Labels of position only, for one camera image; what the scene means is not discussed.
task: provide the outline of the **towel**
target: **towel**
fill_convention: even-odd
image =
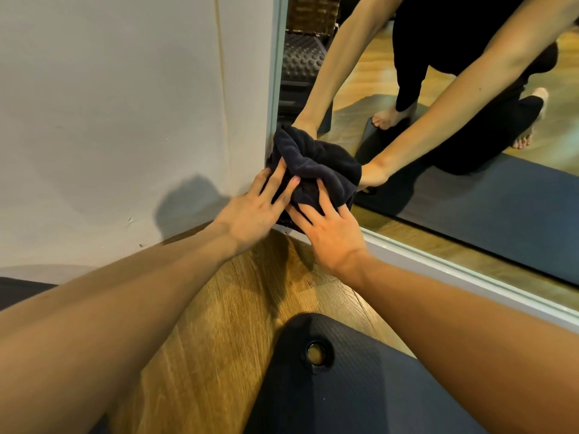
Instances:
[[[342,146],[314,140],[305,131],[282,126],[273,136],[273,151],[266,161],[266,167],[274,171],[282,157],[286,160],[287,170],[273,201],[284,191],[290,179],[297,175],[301,181],[291,197],[291,203],[296,208],[298,204],[307,204],[324,214],[319,202],[317,178],[322,179],[335,208],[344,204],[349,209],[352,207],[362,177],[362,167]],[[278,223],[301,231],[285,211]]]

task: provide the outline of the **black leggings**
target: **black leggings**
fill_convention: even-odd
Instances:
[[[543,100],[537,96],[519,99],[525,84],[531,74],[553,69],[557,51],[556,43],[551,44],[515,84],[430,152],[429,160],[445,172],[463,175],[477,170],[512,145],[537,120],[543,107]]]

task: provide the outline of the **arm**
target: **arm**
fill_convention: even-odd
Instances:
[[[392,17],[401,0],[360,0],[338,30],[306,106],[293,126],[317,138],[329,104],[374,36]]]
[[[431,151],[512,84],[579,16],[579,0],[527,0],[428,112],[362,170],[361,187],[380,185]]]
[[[489,432],[579,432],[579,335],[369,254],[353,215],[288,208],[318,263],[357,291]]]
[[[286,166],[257,176],[200,233],[151,247],[0,313],[0,432],[86,433],[220,266],[263,238]]]

